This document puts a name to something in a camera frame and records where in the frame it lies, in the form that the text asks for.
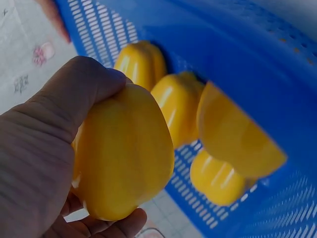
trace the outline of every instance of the pink flower print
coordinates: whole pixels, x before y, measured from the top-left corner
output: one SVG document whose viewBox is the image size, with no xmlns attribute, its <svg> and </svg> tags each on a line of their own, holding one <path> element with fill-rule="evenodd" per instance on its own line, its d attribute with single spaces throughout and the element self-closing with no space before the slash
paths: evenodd
<svg viewBox="0 0 317 238">
<path fill-rule="evenodd" d="M 42 66 L 46 62 L 44 52 L 40 46 L 36 46 L 33 51 L 33 62 L 38 66 Z"/>
</svg>

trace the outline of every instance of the basket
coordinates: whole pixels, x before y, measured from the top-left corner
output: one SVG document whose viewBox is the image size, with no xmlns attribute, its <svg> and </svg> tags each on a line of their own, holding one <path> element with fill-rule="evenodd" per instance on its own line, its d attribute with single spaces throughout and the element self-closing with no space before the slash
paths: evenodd
<svg viewBox="0 0 317 238">
<path fill-rule="evenodd" d="M 79 55 L 112 67 L 121 48 L 159 45 L 169 72 L 212 80 L 288 155 L 228 207 L 189 179 L 200 141 L 175 151 L 165 190 L 208 238 L 317 237 L 317 44 L 248 0 L 57 0 Z"/>
</svg>

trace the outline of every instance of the yellow bell pepper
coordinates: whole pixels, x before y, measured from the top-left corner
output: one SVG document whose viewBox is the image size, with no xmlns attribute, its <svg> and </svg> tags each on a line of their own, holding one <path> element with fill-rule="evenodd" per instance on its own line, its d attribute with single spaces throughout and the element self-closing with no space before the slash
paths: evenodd
<svg viewBox="0 0 317 238">
<path fill-rule="evenodd" d="M 174 166 L 164 117 L 135 84 L 92 107 L 74 140 L 75 194 L 97 219 L 116 221 L 159 193 Z"/>
<path fill-rule="evenodd" d="M 170 74 L 151 91 L 163 112 L 174 148 L 198 139 L 196 113 L 204 85 L 194 74 Z"/>
<path fill-rule="evenodd" d="M 269 136 L 211 82 L 201 97 L 197 127 L 205 149 L 244 177 L 267 176 L 286 161 Z"/>
<path fill-rule="evenodd" d="M 194 187 L 218 206 L 228 206 L 245 191 L 247 181 L 233 167 L 202 150 L 192 162 L 190 178 Z"/>
<path fill-rule="evenodd" d="M 114 68 L 148 91 L 167 74 L 162 53 L 147 41 L 129 44 L 123 48 Z"/>
</svg>

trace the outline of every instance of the skin wrinkle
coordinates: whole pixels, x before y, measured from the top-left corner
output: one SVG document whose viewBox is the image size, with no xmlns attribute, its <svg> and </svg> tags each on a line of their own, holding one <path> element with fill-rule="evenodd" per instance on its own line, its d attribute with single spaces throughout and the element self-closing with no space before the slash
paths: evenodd
<svg viewBox="0 0 317 238">
<path fill-rule="evenodd" d="M 46 160 L 45 159 L 46 157 L 50 157 L 53 155 L 50 155 L 50 154 L 47 155 L 46 151 L 41 149 L 41 148 L 37 148 L 38 151 L 36 151 L 36 153 L 35 153 L 33 150 L 31 151 L 28 146 L 24 146 L 24 143 L 19 144 L 19 147 L 20 147 L 20 149 L 24 150 L 24 151 L 21 151 L 24 158 L 26 157 L 26 153 L 24 153 L 24 152 L 28 152 L 28 154 L 30 154 L 30 157 L 33 157 L 34 155 L 39 156 L 39 158 L 42 157 L 43 163 L 41 163 L 41 164 L 31 163 L 27 159 L 21 159 L 21 157 L 16 154 L 17 151 L 11 149 L 10 146 L 6 146 L 5 149 L 9 153 L 9 155 L 13 156 L 14 158 L 17 158 L 18 161 L 24 163 L 24 165 L 26 165 L 30 168 L 33 168 L 34 171 L 40 173 L 40 176 L 47 178 L 51 182 L 55 182 L 56 180 L 53 179 L 52 177 L 48 177 L 45 173 L 42 173 L 41 169 L 49 168 L 51 166 L 58 167 L 58 168 L 60 168 L 60 166 L 63 166 L 63 165 L 71 166 L 71 164 L 65 163 L 63 160 L 61 160 L 62 164 L 60 165 L 59 163 L 57 163 L 60 161 L 60 159 L 58 159 L 58 158 L 56 158 L 57 159 L 56 161 L 55 160 Z"/>
<path fill-rule="evenodd" d="M 52 109 L 49 109 L 49 112 L 52 113 L 52 115 L 57 116 L 58 118 L 63 120 L 63 125 L 65 124 L 70 124 L 69 126 L 62 126 L 60 127 L 60 129 L 62 130 L 68 130 L 69 128 L 74 128 L 75 127 L 75 121 L 76 118 L 74 116 L 72 116 L 70 113 L 63 111 L 63 109 L 56 104 L 54 101 L 54 96 L 46 93 L 44 90 L 40 91 L 36 96 L 34 96 L 33 98 L 31 98 L 26 104 L 30 104 L 30 107 L 33 107 L 35 105 L 38 105 L 40 108 L 45 108 L 48 109 L 47 107 L 45 107 L 45 104 L 49 104 L 52 106 Z"/>
<path fill-rule="evenodd" d="M 51 133 L 49 133 L 48 131 L 46 131 L 46 133 L 48 135 L 51 135 L 51 136 L 53 136 L 53 137 L 55 137 L 57 139 L 61 139 L 61 140 L 65 141 L 65 142 L 67 142 L 67 143 L 69 143 L 69 140 L 71 140 L 71 139 L 69 139 L 69 140 L 66 139 L 68 137 L 72 137 L 71 132 L 70 131 L 65 132 L 65 129 L 62 128 L 62 126 L 57 126 L 56 124 L 49 123 L 48 121 L 39 120 L 38 118 L 36 118 L 36 116 L 30 115 L 30 113 L 25 113 L 22 110 L 20 110 L 19 108 L 13 108 L 12 112 L 13 112 L 12 115 L 10 115 L 12 118 L 15 117 L 14 113 L 17 113 L 17 114 L 21 114 L 21 115 L 25 116 L 26 117 L 25 120 L 27 120 L 27 119 L 30 120 L 30 121 L 34 120 L 32 125 L 29 125 L 28 123 L 25 123 L 24 120 L 17 121 L 16 124 L 20 124 L 22 126 L 26 126 L 26 127 L 30 128 L 30 129 L 33 129 L 33 130 L 39 130 L 38 129 L 39 125 L 37 123 L 40 123 L 42 126 L 46 126 L 46 127 L 48 126 L 47 129 L 48 129 L 49 132 L 51 132 Z M 50 117 L 51 120 L 54 120 L 55 122 L 58 121 L 59 118 L 53 118 L 54 116 L 55 115 L 52 113 L 52 115 Z"/>
<path fill-rule="evenodd" d="M 3 179 L 1 181 L 6 181 L 6 179 L 3 177 L 3 175 L 5 175 L 5 173 L 7 173 L 7 175 L 11 175 L 14 179 L 16 179 L 15 182 L 21 182 L 22 184 L 26 185 L 28 188 L 30 188 L 32 190 L 33 193 L 41 194 L 45 197 L 45 199 L 50 198 L 50 195 L 46 195 L 46 194 L 42 193 L 42 189 L 40 187 L 36 187 L 36 186 L 28 183 L 26 178 L 20 177 L 19 175 L 17 175 L 17 173 L 12 168 L 10 168 L 8 166 L 6 166 L 6 168 L 4 168 L 4 170 L 1 169 L 0 178 Z"/>
<path fill-rule="evenodd" d="M 28 133 L 24 133 L 25 131 L 23 131 L 23 130 L 18 130 L 18 131 L 19 132 L 23 132 L 23 133 L 15 133 L 12 130 L 11 131 L 10 130 L 5 131 L 5 133 L 11 135 L 13 138 L 16 138 L 19 142 L 20 142 L 20 140 L 22 140 L 22 142 L 24 142 L 25 144 L 28 144 L 31 147 L 37 149 L 35 151 L 33 151 L 33 150 L 30 151 L 27 148 L 28 146 L 24 146 L 24 143 L 19 143 L 19 146 L 21 146 L 21 148 L 25 149 L 26 151 L 30 152 L 30 154 L 34 154 L 35 152 L 37 152 L 38 155 L 42 156 L 42 159 L 47 161 L 47 162 L 49 162 L 50 165 L 52 165 L 52 164 L 56 165 L 57 161 L 61 161 L 63 163 L 63 165 L 67 165 L 67 166 L 71 166 L 72 165 L 72 163 L 70 163 L 68 160 L 64 160 L 64 159 L 61 160 L 60 159 L 60 155 L 55 155 L 53 152 L 50 153 L 48 150 L 43 149 L 43 147 L 46 146 L 47 143 L 42 144 L 42 142 L 48 142 L 50 145 L 52 145 L 53 142 L 58 142 L 58 141 L 55 141 L 55 140 L 45 141 L 45 139 L 43 140 L 42 137 L 40 137 L 40 138 L 38 138 L 39 139 L 39 143 L 31 143 L 31 141 L 29 139 L 35 138 L 34 130 L 31 129 L 30 131 L 26 131 Z M 25 135 L 25 136 L 29 136 L 30 138 L 29 139 L 19 138 L 19 137 L 16 137 L 16 135 L 19 135 L 19 136 Z M 58 145 L 56 145 L 56 148 L 59 148 L 61 146 L 63 146 L 63 144 L 61 144 L 61 145 L 58 144 Z M 72 152 L 71 154 L 72 154 L 72 156 L 74 156 L 74 151 L 72 150 L 72 148 L 69 148 L 69 151 Z"/>
</svg>

